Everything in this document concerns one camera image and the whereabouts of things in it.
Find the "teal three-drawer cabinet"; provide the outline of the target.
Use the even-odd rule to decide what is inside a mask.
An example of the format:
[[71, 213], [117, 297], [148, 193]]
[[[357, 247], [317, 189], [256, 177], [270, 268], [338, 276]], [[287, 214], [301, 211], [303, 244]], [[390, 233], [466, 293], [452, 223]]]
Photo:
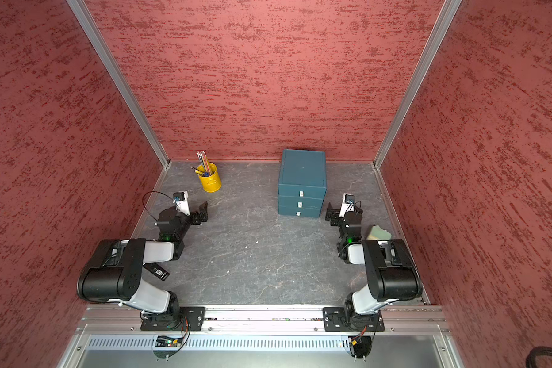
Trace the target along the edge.
[[278, 214], [318, 218], [328, 190], [325, 152], [282, 153], [278, 178]]

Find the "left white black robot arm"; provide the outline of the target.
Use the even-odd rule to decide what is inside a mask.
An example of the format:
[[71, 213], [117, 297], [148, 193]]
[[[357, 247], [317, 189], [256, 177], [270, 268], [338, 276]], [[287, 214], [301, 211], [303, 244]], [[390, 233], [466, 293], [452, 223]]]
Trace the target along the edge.
[[184, 327], [186, 316], [180, 310], [176, 294], [145, 281], [143, 271], [166, 280], [169, 273], [160, 264], [179, 260], [190, 227], [208, 219], [207, 202], [188, 212], [186, 201], [177, 201], [159, 214], [156, 221], [159, 239], [100, 241], [79, 276], [78, 297], [91, 303], [119, 303], [141, 311], [144, 331], [153, 328], [174, 331]]

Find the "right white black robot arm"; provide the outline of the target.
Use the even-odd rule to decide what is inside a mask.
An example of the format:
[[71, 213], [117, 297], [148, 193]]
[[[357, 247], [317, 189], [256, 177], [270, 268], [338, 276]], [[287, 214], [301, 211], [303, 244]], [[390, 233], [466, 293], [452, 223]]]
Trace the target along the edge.
[[368, 239], [361, 235], [363, 211], [328, 206], [325, 220], [339, 228], [338, 257], [349, 265], [363, 265], [366, 285], [348, 295], [343, 322], [356, 329], [383, 308], [420, 297], [423, 284], [402, 239]]

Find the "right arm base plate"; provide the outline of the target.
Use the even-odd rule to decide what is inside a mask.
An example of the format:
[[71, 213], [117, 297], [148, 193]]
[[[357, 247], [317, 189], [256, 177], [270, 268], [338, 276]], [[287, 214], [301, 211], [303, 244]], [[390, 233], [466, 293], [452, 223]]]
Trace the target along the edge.
[[327, 332], [383, 332], [385, 326], [380, 313], [376, 314], [355, 314], [344, 308], [329, 307], [323, 308], [324, 329]]

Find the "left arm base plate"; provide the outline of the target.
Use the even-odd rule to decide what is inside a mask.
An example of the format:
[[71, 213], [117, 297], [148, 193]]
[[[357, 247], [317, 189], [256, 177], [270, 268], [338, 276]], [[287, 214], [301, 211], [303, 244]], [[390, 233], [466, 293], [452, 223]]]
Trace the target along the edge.
[[205, 307], [180, 307], [176, 313], [149, 314], [142, 316], [141, 331], [194, 331], [202, 329], [205, 320]]

